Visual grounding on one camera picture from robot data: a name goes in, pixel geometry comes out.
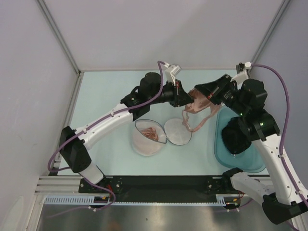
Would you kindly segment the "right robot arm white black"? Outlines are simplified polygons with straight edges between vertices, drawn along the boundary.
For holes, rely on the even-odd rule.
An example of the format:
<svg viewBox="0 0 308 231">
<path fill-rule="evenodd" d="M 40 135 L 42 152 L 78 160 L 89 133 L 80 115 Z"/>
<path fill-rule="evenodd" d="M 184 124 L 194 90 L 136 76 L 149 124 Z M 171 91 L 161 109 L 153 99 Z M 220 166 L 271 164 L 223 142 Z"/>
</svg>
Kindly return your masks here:
<svg viewBox="0 0 308 231">
<path fill-rule="evenodd" d="M 240 89 L 229 75 L 195 88 L 213 104 L 225 104 L 237 114 L 233 120 L 237 136 L 251 142 L 271 178 L 273 189 L 247 175 L 239 168 L 223 173 L 222 188 L 227 193 L 236 190 L 262 206 L 267 218 L 278 225 L 308 210 L 308 191 L 292 167 L 282 145 L 282 134 L 271 114 L 265 109 L 267 92 L 263 82 L 246 79 Z"/>
</svg>

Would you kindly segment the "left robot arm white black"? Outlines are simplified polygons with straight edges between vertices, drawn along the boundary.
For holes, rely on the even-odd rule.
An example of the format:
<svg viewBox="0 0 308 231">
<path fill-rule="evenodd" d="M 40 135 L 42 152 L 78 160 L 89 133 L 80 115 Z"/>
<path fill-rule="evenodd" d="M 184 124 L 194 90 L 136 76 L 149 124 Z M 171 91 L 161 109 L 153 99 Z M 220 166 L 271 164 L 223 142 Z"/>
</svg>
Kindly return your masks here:
<svg viewBox="0 0 308 231">
<path fill-rule="evenodd" d="M 113 130 L 148 113 L 152 104 L 169 103 L 173 107 L 182 107 L 193 101 L 180 80 L 164 82 L 162 75 L 149 72 L 115 108 L 95 122 L 78 129 L 70 126 L 62 129 L 59 153 L 74 173 L 86 178 L 95 192 L 102 192 L 106 188 L 104 174 L 89 155 L 94 144 Z"/>
</svg>

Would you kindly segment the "white mesh laundry bag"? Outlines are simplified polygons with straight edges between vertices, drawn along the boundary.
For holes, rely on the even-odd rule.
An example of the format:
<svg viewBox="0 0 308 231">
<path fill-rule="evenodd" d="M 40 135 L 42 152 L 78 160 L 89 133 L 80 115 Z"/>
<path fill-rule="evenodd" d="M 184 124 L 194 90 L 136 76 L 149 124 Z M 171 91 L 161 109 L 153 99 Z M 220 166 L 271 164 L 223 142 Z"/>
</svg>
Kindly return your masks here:
<svg viewBox="0 0 308 231">
<path fill-rule="evenodd" d="M 132 148 L 143 156 L 155 155 L 167 143 L 186 145 L 191 138 L 192 132 L 180 118 L 172 118 L 163 125 L 149 119 L 136 120 L 131 134 Z"/>
</svg>

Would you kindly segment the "pink satin bra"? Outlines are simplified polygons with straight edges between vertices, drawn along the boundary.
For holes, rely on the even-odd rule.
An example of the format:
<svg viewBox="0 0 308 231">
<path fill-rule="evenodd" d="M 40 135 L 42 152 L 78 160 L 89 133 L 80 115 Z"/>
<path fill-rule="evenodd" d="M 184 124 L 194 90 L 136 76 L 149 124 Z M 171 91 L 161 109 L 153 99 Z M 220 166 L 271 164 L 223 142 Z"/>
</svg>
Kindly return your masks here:
<svg viewBox="0 0 308 231">
<path fill-rule="evenodd" d="M 192 97 L 193 103 L 189 103 L 185 105 L 184 110 L 182 110 L 182 124 L 186 127 L 186 129 L 191 132 L 197 132 L 210 118 L 212 118 L 221 108 L 221 104 L 213 104 L 207 97 L 205 97 L 200 91 L 196 88 L 193 88 L 188 93 L 189 96 Z M 210 108 L 210 114 L 207 115 L 197 127 L 191 128 L 188 121 L 189 121 L 189 113 L 190 114 L 197 114 L 204 109 Z"/>
<path fill-rule="evenodd" d="M 151 139 L 153 141 L 159 141 L 159 136 L 155 128 L 145 128 L 141 130 L 141 134 L 144 135 L 146 138 Z"/>
</svg>

